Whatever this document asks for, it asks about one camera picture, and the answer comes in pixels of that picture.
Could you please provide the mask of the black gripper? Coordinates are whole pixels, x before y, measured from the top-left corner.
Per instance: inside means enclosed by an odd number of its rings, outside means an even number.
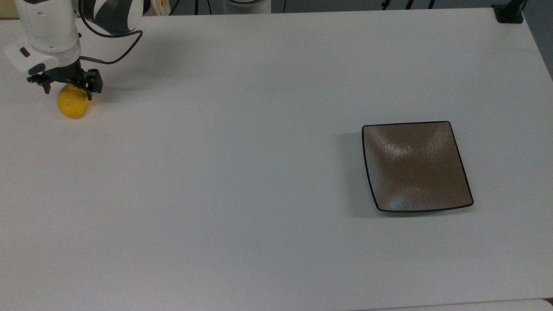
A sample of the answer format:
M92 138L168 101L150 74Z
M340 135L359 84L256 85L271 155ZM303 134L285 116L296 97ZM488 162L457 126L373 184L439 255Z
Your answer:
M65 67L46 69L46 65L40 63L31 67L27 73L29 83L35 83L43 88L45 94L50 94L51 84L54 82L68 83L87 93L89 101L93 94L100 94L103 90L103 81L99 70L90 69L85 71L80 61L75 61Z

